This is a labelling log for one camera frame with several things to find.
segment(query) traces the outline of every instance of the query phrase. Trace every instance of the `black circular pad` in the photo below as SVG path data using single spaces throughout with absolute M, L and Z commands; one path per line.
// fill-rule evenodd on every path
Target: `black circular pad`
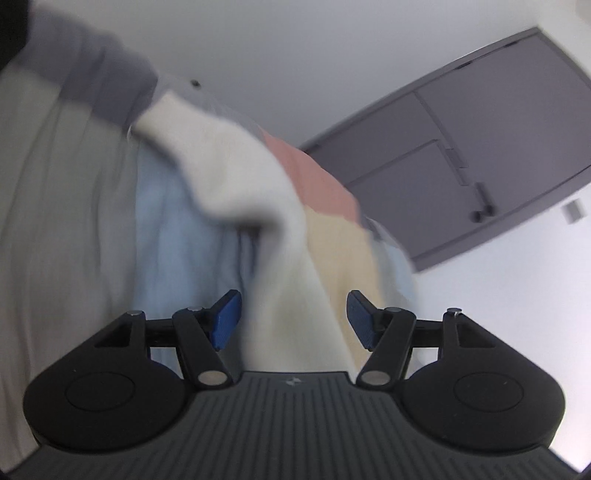
M 521 385 L 507 375 L 478 372 L 456 382 L 456 398 L 467 407 L 490 413 L 509 410 L 523 398 Z
M 81 410 L 106 411 L 127 403 L 134 390 L 133 380 L 124 375 L 96 372 L 76 378 L 66 390 L 66 398 Z
M 28 386 L 23 411 L 39 441 L 81 452 L 119 450 L 147 442 L 179 418 L 183 380 L 150 360 L 142 342 L 103 348 L 97 336 Z

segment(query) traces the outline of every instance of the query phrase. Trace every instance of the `light blue towel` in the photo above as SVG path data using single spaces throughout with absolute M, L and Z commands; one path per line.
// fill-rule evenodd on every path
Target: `light blue towel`
M 205 216 L 173 162 L 147 144 L 138 153 L 136 195 L 137 270 L 134 308 L 148 319 L 170 318 L 187 307 L 210 307 L 228 290 L 248 293 L 256 233 Z M 172 349 L 152 358 L 175 370 Z M 236 342 L 223 357 L 240 368 Z

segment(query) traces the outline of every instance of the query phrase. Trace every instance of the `door panel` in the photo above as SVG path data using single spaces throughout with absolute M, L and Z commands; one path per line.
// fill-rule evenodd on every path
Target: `door panel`
M 501 215 L 591 165 L 591 90 L 537 35 L 417 93 Z
M 430 140 L 441 139 L 437 125 L 410 94 L 331 135 L 310 155 L 348 184 Z
M 363 212 L 383 224 L 411 257 L 440 247 L 479 225 L 470 187 L 461 186 L 439 142 L 429 142 L 350 186 Z

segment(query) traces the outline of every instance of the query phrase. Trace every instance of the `white wall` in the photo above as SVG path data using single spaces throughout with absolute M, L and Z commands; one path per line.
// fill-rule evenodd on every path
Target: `white wall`
M 591 186 L 579 191 L 591 214 Z M 591 462 L 591 217 L 569 225 L 561 202 L 487 244 L 417 275 L 423 318 L 460 307 L 562 386 L 555 451 Z
M 535 24 L 526 0 L 46 0 L 299 145 Z
M 591 0 L 527 0 L 536 23 L 591 75 Z

